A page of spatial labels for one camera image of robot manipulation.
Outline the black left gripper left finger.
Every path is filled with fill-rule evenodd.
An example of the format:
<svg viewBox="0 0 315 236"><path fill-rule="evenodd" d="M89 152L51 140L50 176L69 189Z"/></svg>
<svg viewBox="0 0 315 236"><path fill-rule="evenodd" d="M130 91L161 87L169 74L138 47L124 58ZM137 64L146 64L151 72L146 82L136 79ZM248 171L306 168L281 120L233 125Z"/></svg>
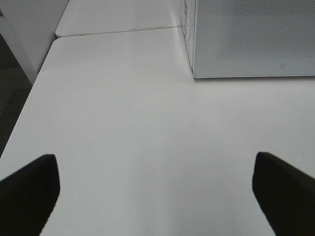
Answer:
<svg viewBox="0 0 315 236"><path fill-rule="evenodd" d="M60 195L55 155L43 155L0 182L0 234L38 236Z"/></svg>

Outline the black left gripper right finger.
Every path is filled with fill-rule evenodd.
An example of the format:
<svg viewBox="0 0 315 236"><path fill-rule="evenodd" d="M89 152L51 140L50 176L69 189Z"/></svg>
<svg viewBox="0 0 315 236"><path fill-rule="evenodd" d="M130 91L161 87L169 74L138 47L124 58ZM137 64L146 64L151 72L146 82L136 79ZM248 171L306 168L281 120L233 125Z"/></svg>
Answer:
<svg viewBox="0 0 315 236"><path fill-rule="evenodd" d="M253 194L277 236L315 234L315 179L269 152L259 152Z"/></svg>

